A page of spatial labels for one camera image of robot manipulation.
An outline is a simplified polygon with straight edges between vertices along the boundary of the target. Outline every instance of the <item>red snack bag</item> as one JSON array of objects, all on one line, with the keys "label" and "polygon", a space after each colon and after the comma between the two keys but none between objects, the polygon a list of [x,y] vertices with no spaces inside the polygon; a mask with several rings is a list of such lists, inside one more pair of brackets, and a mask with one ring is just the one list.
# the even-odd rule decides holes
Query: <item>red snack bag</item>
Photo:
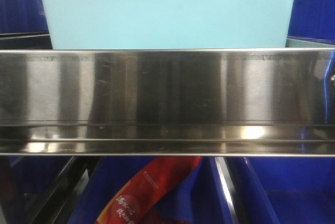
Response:
[{"label": "red snack bag", "polygon": [[198,166],[199,156],[161,156],[138,172],[106,205],[96,224],[138,224],[150,208]]}]

